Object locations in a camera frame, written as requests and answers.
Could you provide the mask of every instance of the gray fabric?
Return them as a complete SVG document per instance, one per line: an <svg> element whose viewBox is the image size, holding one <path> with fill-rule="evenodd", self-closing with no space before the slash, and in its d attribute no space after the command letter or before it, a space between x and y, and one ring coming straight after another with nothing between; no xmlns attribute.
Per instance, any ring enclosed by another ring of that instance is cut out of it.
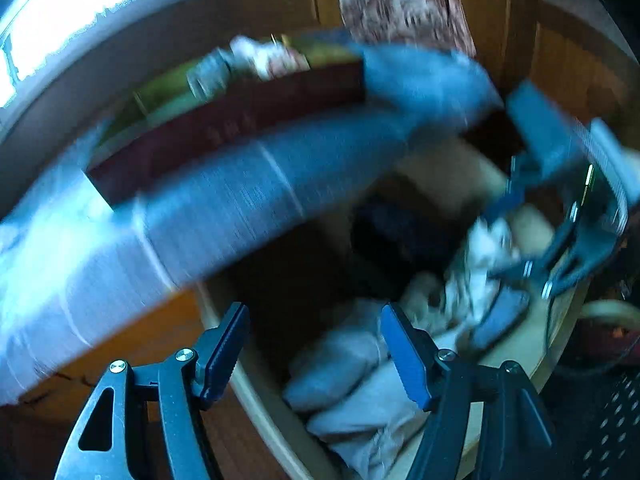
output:
<svg viewBox="0 0 640 480"><path fill-rule="evenodd" d="M283 124L113 211L82 172L100 128L41 176L0 224L0 404L172 291L364 189L415 146L501 106L464 56L354 48L365 105Z"/></svg>

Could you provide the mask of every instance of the black wire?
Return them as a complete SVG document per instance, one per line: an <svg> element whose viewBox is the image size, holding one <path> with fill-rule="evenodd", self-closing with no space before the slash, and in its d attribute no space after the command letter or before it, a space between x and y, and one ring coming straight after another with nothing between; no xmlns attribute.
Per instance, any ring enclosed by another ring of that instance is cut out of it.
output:
<svg viewBox="0 0 640 480"><path fill-rule="evenodd" d="M551 314L555 299L549 302L549 308L546 311L546 323L545 323L545 355L551 359L551 355L549 352L549 336L550 336L550 328L551 328ZM626 359L629 354L633 351L636 345L640 342L640 335L637 336L634 341L625 348L625 350L615 359L609 361L608 363L604 363L603 365L599 365L593 368L587 368L585 370L581 370L579 368L571 368L569 366L564 366L556 363L554 367L554 372L560 375L561 377L567 379L588 379L591 377L604 375L609 372L616 366L618 366L624 359Z"/></svg>

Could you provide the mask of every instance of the white cloth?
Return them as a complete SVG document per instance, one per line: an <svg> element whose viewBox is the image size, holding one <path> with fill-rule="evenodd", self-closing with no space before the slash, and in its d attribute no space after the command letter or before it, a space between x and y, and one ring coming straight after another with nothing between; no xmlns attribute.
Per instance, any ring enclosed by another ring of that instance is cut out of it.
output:
<svg viewBox="0 0 640 480"><path fill-rule="evenodd" d="M518 257L504 220L478 220L449 267L447 283L420 273L399 303L438 348L456 352L490 311L499 282L488 272ZM295 411L322 410L307 424L364 480L382 480L426 414L409 400L379 327L383 302L358 300L345 323L294 361L284 398Z"/></svg>

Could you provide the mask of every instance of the brown floral fabric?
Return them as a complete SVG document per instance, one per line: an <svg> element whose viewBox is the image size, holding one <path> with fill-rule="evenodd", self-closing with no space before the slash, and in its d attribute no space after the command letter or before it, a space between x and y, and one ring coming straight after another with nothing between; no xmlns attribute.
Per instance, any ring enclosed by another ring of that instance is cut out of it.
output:
<svg viewBox="0 0 640 480"><path fill-rule="evenodd" d="M476 54L460 0L340 0L357 41L419 44Z"/></svg>

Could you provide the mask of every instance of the window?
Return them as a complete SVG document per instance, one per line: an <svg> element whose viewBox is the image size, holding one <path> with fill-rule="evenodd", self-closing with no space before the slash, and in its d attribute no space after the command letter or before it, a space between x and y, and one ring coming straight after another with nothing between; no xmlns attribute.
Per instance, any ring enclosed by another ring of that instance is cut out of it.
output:
<svg viewBox="0 0 640 480"><path fill-rule="evenodd" d="M91 27L96 14L116 10L131 0L29 0L10 30L11 57L19 80L33 74L46 57L61 50L74 35ZM9 93L6 67L0 67L0 105Z"/></svg>

